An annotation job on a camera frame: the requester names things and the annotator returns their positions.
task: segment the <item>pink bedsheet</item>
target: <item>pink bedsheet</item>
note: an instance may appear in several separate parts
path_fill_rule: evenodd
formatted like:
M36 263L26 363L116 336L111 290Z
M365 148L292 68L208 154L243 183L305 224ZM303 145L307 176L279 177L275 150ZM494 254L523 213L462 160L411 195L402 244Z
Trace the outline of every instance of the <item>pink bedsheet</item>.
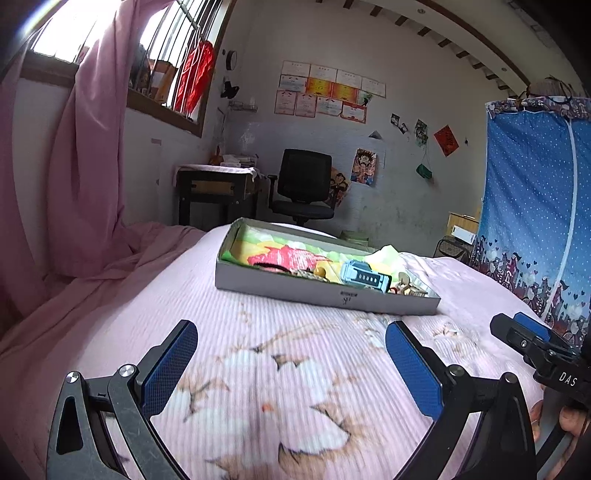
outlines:
M385 329L396 317L216 290L215 257L227 229L209 232L155 278L181 244L191 243L191 230L180 244L168 237L166 260L154 256L153 244L124 280L114 268L68 286L0 343L0 384L7 387L0 429L31 480L44 478L48 430L67 372L112 375L138 362L180 319L195 322L199 345L152 422L189 477L396 475L431 423L385 350ZM422 344L472 375L512 371L528 405L539 400L531 368L489 333L493 315L531 310L455 260L404 259L441 296L438 315L404 319ZM470 417L442 478L459 467L477 419ZM131 477L139 478L116 444Z

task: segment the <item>blue gripper pad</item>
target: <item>blue gripper pad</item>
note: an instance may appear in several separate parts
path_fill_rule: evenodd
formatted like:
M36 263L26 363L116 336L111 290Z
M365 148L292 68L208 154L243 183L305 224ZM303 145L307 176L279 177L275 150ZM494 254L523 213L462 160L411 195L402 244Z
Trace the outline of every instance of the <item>blue gripper pad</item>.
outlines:
M386 349L418 409L437 420L443 410L441 384L396 322L386 330Z
M146 418L159 415L197 349L197 327L187 322L142 386L140 409Z
M542 325L540 322L536 322L534 319L529 318L525 313L519 312L515 314L513 320L519 323L522 327L527 328L530 332L536 334L543 341L550 341L550 329Z

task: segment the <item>hand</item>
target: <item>hand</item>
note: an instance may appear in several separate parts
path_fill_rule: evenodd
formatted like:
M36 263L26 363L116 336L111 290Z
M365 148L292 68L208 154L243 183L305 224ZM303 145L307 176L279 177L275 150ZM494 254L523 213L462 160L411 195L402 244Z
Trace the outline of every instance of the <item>hand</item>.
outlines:
M542 412L542 402L543 400L540 400L530 410L531 429L534 432L534 442L536 442L540 437L540 426L538 421L540 420L540 415ZM545 480L553 480L560 473L562 467L574 452L579 437L585 432L588 425L589 419L587 418L586 412L563 407L563 409L560 411L560 426L565 432L572 434L573 441L570 442L570 445L564 452L564 455L560 458L560 460L558 460Z

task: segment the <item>window sill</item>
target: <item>window sill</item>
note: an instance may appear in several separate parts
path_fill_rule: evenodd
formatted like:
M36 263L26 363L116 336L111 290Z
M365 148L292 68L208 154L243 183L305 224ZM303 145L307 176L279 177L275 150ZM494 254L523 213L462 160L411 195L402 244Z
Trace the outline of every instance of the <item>window sill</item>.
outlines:
M76 77L77 71L78 65L74 63L68 63L54 57L28 51L22 66L21 78L71 89L74 86L74 78ZM201 111L199 112L199 120L195 123L131 89L127 94L127 107L137 112L145 113L173 127L185 130L197 137L202 136L203 121L205 118L204 111L203 115L201 115Z

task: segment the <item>chair backrest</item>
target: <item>chair backrest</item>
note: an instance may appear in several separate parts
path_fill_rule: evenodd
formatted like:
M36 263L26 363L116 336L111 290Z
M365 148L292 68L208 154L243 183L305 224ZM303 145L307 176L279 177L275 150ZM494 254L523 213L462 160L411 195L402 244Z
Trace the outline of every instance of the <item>chair backrest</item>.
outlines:
M294 202L323 202L329 196L332 157L307 150L283 153L277 193Z

